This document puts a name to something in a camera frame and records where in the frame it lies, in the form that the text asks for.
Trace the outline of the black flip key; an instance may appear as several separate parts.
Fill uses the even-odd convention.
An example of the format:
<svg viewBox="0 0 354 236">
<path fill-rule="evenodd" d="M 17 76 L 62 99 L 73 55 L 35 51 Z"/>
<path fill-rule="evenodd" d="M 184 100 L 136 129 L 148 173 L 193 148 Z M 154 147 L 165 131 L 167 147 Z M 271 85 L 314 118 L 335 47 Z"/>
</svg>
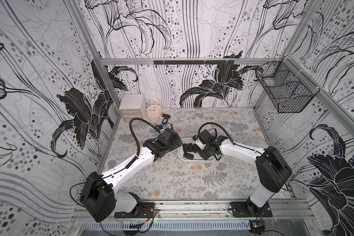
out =
<svg viewBox="0 0 354 236">
<path fill-rule="evenodd" d="M 192 143 L 188 144 L 188 152 L 193 152 L 194 151 L 194 147 Z"/>
</svg>

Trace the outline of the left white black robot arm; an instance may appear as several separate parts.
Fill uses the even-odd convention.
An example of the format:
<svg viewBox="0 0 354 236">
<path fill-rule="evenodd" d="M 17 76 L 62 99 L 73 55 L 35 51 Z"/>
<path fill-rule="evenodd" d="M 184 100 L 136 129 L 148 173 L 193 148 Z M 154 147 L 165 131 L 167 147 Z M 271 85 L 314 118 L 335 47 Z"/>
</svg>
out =
<svg viewBox="0 0 354 236">
<path fill-rule="evenodd" d="M 141 145 L 132 127 L 134 121 L 136 119 L 130 121 L 129 130 L 137 145 L 136 153 L 102 174 L 92 172 L 82 183 L 84 187 L 79 201 L 95 222 L 102 222 L 113 213 L 119 214 L 120 217 L 139 216 L 143 209 L 140 198 L 133 192 L 120 194 L 118 190 L 144 167 L 183 145 L 175 130 L 159 130 L 155 126 L 153 129 L 158 133 L 158 137 L 148 139 Z"/>
</svg>

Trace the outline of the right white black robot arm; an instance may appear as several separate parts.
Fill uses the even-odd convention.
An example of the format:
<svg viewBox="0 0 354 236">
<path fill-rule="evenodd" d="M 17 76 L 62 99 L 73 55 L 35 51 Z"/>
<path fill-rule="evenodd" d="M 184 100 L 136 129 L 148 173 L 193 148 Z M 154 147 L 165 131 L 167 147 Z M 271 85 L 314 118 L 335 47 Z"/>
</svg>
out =
<svg viewBox="0 0 354 236">
<path fill-rule="evenodd" d="M 223 155 L 231 156 L 251 164 L 257 169 L 260 183 L 248 197 L 248 209 L 260 211 L 278 193 L 292 175 L 292 169 L 277 148 L 256 148 L 234 141 L 229 132 L 221 125 L 208 122 L 193 136 L 200 148 L 202 158 Z"/>
</svg>

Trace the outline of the black key silver trim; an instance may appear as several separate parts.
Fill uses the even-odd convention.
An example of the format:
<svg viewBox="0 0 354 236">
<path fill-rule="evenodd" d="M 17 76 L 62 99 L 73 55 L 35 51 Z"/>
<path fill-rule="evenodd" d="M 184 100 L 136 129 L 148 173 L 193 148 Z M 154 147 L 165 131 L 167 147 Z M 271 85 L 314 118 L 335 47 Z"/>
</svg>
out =
<svg viewBox="0 0 354 236">
<path fill-rule="evenodd" d="M 166 125 L 168 123 L 168 119 L 164 118 L 163 121 L 161 122 L 162 125 Z"/>
</svg>

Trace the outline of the peach round alarm clock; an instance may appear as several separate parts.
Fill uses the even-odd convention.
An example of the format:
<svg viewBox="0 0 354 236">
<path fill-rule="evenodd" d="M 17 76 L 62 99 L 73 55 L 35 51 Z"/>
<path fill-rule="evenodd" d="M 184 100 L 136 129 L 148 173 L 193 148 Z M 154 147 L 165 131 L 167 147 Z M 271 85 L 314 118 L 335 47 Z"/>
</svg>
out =
<svg viewBox="0 0 354 236">
<path fill-rule="evenodd" d="M 153 105 L 150 105 L 147 110 L 147 116 L 150 118 L 150 119 L 159 119 L 162 117 L 162 107 L 160 105 L 157 105 L 157 104 L 153 104 Z"/>
</svg>

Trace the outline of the white mini drawer cabinet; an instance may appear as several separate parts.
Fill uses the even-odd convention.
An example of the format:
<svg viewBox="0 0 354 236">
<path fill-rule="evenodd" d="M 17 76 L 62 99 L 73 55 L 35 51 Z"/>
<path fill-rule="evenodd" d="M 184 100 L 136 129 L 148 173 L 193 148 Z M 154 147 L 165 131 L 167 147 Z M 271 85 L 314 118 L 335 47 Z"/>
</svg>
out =
<svg viewBox="0 0 354 236">
<path fill-rule="evenodd" d="M 125 123 L 129 123 L 133 118 L 144 119 L 146 113 L 146 102 L 142 94 L 125 94 L 122 97 L 119 111 Z"/>
</svg>

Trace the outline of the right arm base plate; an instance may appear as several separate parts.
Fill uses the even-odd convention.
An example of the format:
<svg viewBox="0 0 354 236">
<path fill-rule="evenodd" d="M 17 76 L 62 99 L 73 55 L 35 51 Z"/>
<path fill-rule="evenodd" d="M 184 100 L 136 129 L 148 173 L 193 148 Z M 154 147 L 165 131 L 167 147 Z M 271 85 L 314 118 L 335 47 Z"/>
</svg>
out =
<svg viewBox="0 0 354 236">
<path fill-rule="evenodd" d="M 252 202 L 230 202 L 228 210 L 232 212 L 233 217 L 243 218 L 243 217 L 272 217 L 273 214 L 269 207 L 269 204 L 266 203 L 263 207 L 257 207 Z"/>
</svg>

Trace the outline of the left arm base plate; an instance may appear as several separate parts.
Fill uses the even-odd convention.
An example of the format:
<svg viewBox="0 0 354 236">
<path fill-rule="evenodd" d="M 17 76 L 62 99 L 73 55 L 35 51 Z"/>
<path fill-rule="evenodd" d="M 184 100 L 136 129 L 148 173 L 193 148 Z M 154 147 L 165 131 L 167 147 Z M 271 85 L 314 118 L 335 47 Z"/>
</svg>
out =
<svg viewBox="0 0 354 236">
<path fill-rule="evenodd" d="M 115 218 L 118 219 L 131 219 L 131 218 L 152 218 L 154 216 L 155 203 L 154 202 L 141 202 L 129 213 L 116 212 Z"/>
</svg>

